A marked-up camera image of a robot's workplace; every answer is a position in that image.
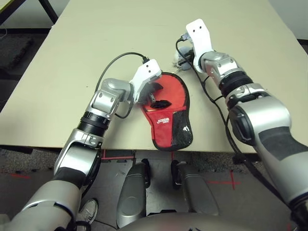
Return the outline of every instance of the sneaker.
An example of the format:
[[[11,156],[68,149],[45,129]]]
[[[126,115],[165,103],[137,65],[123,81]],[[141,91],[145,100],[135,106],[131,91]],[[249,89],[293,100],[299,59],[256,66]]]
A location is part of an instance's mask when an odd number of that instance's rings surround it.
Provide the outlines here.
[[[95,220],[98,211],[98,201],[96,199],[88,200],[77,214],[76,221],[84,221],[88,224],[92,224]],[[77,231],[85,231],[85,226],[77,226]]]

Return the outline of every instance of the silver metal panel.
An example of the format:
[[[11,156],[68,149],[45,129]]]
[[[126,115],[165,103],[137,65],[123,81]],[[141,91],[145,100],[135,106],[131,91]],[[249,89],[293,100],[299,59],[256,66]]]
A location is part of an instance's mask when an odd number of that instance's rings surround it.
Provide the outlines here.
[[[107,114],[112,114],[116,107],[115,101],[119,101],[119,98],[120,95],[112,94],[105,90],[99,90],[98,97],[95,98],[92,107]]]
[[[61,167],[69,167],[79,170],[87,176],[96,158],[97,150],[81,145],[75,145],[73,143],[67,150],[57,169]]]
[[[103,80],[101,88],[110,88],[123,91],[124,93],[120,99],[120,102],[126,101],[130,95],[130,83],[116,78],[107,78]]]
[[[66,228],[71,217],[63,209],[42,203],[19,213],[5,231],[53,231]]]
[[[69,136],[69,138],[67,139],[67,142],[65,143],[63,149],[61,150],[56,163],[54,164],[54,173],[56,173],[60,167],[60,164],[62,163],[67,150],[69,149],[69,147],[71,146],[71,144],[73,142],[80,142],[80,143],[84,143],[87,139],[88,133],[84,133],[81,130],[78,130],[77,128],[72,130],[71,135]]]
[[[257,139],[260,132],[270,128],[291,127],[291,117],[288,109],[275,97],[262,97],[240,103],[238,106],[248,115]]]
[[[67,181],[52,180],[41,186],[22,210],[42,202],[52,202],[66,207],[76,216],[80,200],[81,192],[76,185]]]
[[[217,202],[205,179],[194,166],[184,162],[178,164],[185,201],[190,212],[219,215]]]
[[[254,94],[254,93],[257,93],[257,92],[266,92],[266,90],[263,89],[263,87],[258,83],[249,83],[249,84],[240,86],[240,87],[234,89],[233,91],[231,91],[227,95],[225,102],[227,104],[228,101],[229,101],[229,98],[231,96],[235,97],[237,99],[240,99],[244,96],[251,95],[251,94]]]
[[[201,67],[212,77],[217,86],[223,78],[236,71],[244,71],[228,54],[216,51],[204,53],[200,58]]]
[[[210,216],[197,213],[165,213],[142,218],[133,222],[121,231],[252,231],[251,227],[236,223],[219,216]]]
[[[290,155],[278,160],[258,141],[256,151],[262,153],[264,165],[283,199],[289,203],[308,192],[308,153]]]
[[[93,114],[96,114],[96,115],[98,115],[98,116],[102,116],[102,117],[108,118],[108,117],[107,117],[107,115],[109,116],[108,113],[103,112],[103,111],[101,111],[101,110],[98,110],[98,109],[92,107],[92,105],[93,105],[95,99],[98,97],[99,93],[100,93],[100,90],[98,90],[97,92],[95,92],[95,94],[93,95],[93,97],[92,97],[90,103],[88,104],[88,106],[87,106],[87,108],[86,108],[86,111],[87,111],[87,112],[91,112],[91,113],[93,113]]]
[[[125,178],[116,209],[120,228],[146,216],[145,168],[144,163],[137,163]]]

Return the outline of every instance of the beige tabletop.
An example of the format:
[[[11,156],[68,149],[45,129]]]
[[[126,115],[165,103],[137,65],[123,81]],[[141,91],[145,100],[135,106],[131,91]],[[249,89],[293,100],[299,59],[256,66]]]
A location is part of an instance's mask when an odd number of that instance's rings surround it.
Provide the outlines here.
[[[71,0],[0,113],[0,144],[63,147],[114,57],[137,51],[175,72],[175,42],[197,18],[207,25],[215,50],[234,57],[287,106],[293,136],[308,145],[308,56],[267,0]],[[138,57],[125,57],[105,77],[130,80],[140,64]],[[218,111],[196,77],[177,73],[191,99],[194,140],[185,150],[231,151]],[[207,88],[219,96],[212,81]],[[226,115],[223,99],[219,105]],[[155,149],[140,108],[114,120],[104,148]]]
[[[6,4],[8,4],[11,0],[0,0],[0,12]]]

